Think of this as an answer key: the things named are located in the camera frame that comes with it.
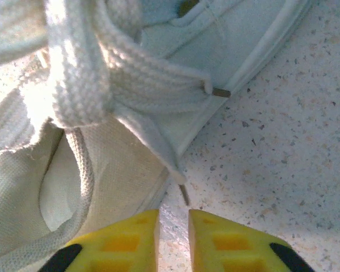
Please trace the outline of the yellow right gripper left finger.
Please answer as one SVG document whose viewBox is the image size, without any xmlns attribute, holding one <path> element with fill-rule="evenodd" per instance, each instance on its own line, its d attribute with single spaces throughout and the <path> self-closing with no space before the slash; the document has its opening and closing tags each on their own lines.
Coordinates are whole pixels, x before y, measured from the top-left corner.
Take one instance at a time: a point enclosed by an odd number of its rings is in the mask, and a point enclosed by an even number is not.
<svg viewBox="0 0 340 272">
<path fill-rule="evenodd" d="M 159 210 L 76 237 L 40 271 L 158 271 Z"/>
</svg>

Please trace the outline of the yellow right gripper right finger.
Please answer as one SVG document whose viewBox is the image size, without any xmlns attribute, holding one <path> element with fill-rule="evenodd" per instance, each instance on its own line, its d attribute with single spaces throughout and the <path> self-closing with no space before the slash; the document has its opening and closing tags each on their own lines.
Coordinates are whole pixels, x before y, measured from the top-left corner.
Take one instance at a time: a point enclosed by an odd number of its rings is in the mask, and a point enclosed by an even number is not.
<svg viewBox="0 0 340 272">
<path fill-rule="evenodd" d="M 202 210 L 189 210 L 193 271 L 313 271 L 284 240 Z"/>
</svg>

